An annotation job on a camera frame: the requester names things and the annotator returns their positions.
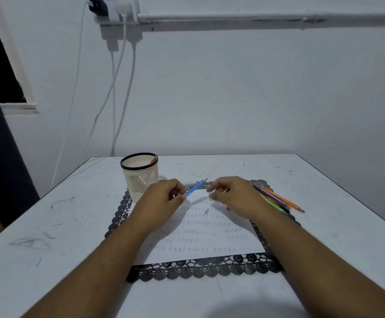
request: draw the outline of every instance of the forearm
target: forearm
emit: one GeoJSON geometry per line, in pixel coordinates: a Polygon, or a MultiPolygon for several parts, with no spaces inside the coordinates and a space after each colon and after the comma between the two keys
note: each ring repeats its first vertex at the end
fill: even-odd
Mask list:
{"type": "Polygon", "coordinates": [[[23,317],[109,315],[147,233],[128,218],[23,317]]]}
{"type": "Polygon", "coordinates": [[[264,205],[256,224],[315,316],[385,317],[385,291],[285,215],[264,205]]]}

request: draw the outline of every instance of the pencil holder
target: pencil holder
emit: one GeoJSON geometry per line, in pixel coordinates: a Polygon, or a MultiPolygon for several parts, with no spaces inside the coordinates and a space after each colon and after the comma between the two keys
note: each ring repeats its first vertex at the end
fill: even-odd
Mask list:
{"type": "Polygon", "coordinates": [[[158,161],[157,155],[152,153],[132,154],[121,160],[121,167],[133,202],[137,203],[145,190],[159,181],[158,161]]]}

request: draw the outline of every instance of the white wall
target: white wall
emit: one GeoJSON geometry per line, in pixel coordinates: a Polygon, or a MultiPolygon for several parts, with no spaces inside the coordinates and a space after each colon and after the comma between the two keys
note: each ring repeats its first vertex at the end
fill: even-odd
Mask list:
{"type": "MultiPolygon", "coordinates": [[[[40,112],[7,121],[40,195],[49,189],[67,121],[83,1],[0,0],[0,28],[8,31],[20,61],[13,64],[22,66],[40,112]]],[[[385,0],[140,5],[148,12],[385,11],[385,0]]],[[[134,35],[139,41],[132,87],[115,155],[298,153],[385,218],[385,27],[134,35]]],[[[132,63],[128,43],[115,101],[109,100],[81,155],[112,76],[106,41],[87,12],[81,76],[57,182],[89,156],[111,153],[132,63]]]]}

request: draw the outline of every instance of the paper sheet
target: paper sheet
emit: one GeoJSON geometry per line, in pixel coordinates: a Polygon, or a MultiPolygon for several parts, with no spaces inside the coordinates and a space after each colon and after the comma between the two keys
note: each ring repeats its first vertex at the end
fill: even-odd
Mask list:
{"type": "Polygon", "coordinates": [[[199,189],[145,240],[134,265],[264,252],[251,223],[199,189]]]}

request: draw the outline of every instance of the table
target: table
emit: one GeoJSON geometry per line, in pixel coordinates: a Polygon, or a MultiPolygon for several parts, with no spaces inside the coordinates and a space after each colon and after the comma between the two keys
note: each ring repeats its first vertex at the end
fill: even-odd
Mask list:
{"type": "MultiPolygon", "coordinates": [[[[92,157],[0,234],[0,317],[19,317],[104,239],[126,191],[121,157],[92,157]]],[[[296,154],[160,156],[159,174],[264,179],[296,220],[385,289],[385,221],[296,154]]],[[[281,273],[138,281],[122,317],[306,317],[281,273]]]]}

